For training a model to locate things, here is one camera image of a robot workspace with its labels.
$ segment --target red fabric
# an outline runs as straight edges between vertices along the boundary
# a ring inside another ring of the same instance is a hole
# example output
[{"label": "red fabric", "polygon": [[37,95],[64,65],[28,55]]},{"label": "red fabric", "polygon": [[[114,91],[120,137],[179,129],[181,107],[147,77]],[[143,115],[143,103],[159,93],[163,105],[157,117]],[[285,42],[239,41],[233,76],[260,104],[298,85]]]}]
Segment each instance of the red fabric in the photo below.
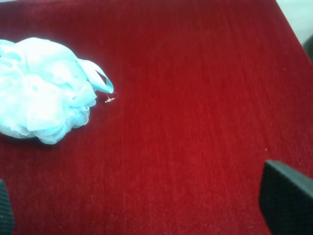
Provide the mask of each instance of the red fabric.
[{"label": "red fabric", "polygon": [[313,67],[275,0],[20,1],[0,22],[118,93],[55,146],[1,136],[16,235],[265,235],[264,161],[313,176]]}]

